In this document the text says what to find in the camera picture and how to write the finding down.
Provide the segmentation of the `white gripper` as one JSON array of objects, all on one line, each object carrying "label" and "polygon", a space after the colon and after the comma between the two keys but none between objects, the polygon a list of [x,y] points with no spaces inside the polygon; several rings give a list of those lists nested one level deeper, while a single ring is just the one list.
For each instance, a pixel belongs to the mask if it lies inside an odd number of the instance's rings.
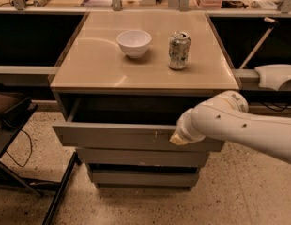
[{"label": "white gripper", "polygon": [[198,143],[206,136],[201,134],[192,124],[191,115],[193,109],[188,109],[179,117],[176,123],[176,132],[170,137],[170,142],[175,145]]}]

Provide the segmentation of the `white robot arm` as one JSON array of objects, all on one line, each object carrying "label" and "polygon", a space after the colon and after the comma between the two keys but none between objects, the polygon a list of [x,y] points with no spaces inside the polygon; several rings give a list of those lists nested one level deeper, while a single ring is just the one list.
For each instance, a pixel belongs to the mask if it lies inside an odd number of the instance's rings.
[{"label": "white robot arm", "polygon": [[239,143],[291,164],[291,118],[251,114],[236,91],[222,92],[182,113],[170,142],[185,145],[206,137]]}]

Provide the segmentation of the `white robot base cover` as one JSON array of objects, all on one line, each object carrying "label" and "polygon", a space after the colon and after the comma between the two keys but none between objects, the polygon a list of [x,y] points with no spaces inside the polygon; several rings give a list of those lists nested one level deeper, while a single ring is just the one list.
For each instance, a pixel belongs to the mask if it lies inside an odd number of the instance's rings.
[{"label": "white robot base cover", "polygon": [[273,64],[256,67],[259,76],[259,87],[278,91],[282,85],[291,81],[291,65]]}]

